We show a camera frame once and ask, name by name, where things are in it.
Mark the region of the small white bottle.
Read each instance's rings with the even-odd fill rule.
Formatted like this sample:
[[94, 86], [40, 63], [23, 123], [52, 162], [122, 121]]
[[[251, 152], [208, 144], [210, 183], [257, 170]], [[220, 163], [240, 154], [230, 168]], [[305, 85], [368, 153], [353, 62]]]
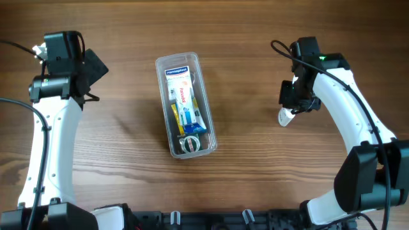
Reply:
[[280, 126], [286, 127], [294, 117], [291, 109], [282, 107], [278, 113], [278, 122]]

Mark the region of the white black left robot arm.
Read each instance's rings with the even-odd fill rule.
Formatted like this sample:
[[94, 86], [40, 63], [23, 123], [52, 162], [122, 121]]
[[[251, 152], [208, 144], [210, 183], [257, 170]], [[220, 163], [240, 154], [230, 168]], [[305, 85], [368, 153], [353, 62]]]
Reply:
[[86, 49], [78, 31], [44, 36], [30, 51], [42, 72], [29, 85], [30, 103], [14, 103], [34, 114], [33, 145], [17, 209], [1, 214], [1, 229], [133, 229], [126, 204], [86, 211], [75, 203], [72, 183], [75, 135], [86, 102], [99, 98], [90, 87], [109, 70]]

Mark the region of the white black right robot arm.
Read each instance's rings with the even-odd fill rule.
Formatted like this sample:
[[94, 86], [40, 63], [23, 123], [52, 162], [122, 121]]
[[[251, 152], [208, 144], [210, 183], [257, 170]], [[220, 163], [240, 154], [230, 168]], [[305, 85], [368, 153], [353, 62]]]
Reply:
[[307, 225], [327, 227], [372, 210], [384, 210], [387, 222], [391, 208], [408, 200], [408, 141], [398, 140], [378, 119], [341, 54], [289, 59], [294, 76], [281, 85], [279, 124], [285, 127], [324, 105], [347, 151], [332, 190], [302, 204]]

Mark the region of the white Hansaplast box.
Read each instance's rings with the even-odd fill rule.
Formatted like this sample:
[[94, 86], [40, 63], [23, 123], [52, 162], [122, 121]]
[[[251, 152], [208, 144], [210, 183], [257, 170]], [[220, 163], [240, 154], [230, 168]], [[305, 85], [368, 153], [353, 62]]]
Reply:
[[192, 78], [188, 66], [168, 69], [165, 71], [167, 90], [170, 101], [176, 100], [176, 92], [180, 88], [179, 85], [188, 86], [191, 95], [193, 93]]

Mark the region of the green square packet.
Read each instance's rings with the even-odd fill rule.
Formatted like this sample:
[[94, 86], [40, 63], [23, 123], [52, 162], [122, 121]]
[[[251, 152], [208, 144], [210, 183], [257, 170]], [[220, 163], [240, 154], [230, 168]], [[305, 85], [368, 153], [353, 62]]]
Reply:
[[201, 141], [197, 134], [188, 135], [179, 140], [183, 153], [194, 153], [201, 150]]

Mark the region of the blue VapoDrops box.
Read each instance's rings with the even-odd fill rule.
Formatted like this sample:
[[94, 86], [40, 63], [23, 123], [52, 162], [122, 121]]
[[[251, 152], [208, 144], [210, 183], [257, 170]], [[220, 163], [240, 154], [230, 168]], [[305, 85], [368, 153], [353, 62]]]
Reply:
[[198, 107], [196, 98], [193, 98], [192, 101], [193, 101], [193, 105], [194, 105], [194, 113], [196, 115], [196, 123], [193, 123], [193, 124], [190, 124], [190, 125], [185, 125], [185, 126], [182, 126], [181, 123], [180, 123], [176, 104], [174, 103], [174, 104], [171, 105], [171, 108], [173, 110], [173, 114], [174, 114], [176, 122], [177, 122], [178, 130], [179, 130], [181, 136], [186, 136], [188, 134], [200, 134], [200, 133], [206, 133], [207, 132], [207, 128], [206, 128], [206, 125], [205, 125], [205, 123], [203, 121], [202, 115], [201, 115], [201, 113], [199, 111], [199, 107]]

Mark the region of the white Panadol box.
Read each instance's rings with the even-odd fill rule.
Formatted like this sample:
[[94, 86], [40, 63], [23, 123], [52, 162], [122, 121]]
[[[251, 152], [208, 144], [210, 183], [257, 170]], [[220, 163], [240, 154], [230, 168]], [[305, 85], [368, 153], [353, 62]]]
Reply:
[[194, 113], [194, 105], [190, 87], [182, 86], [175, 89], [176, 105], [178, 115], [182, 126], [196, 123], [196, 115]]

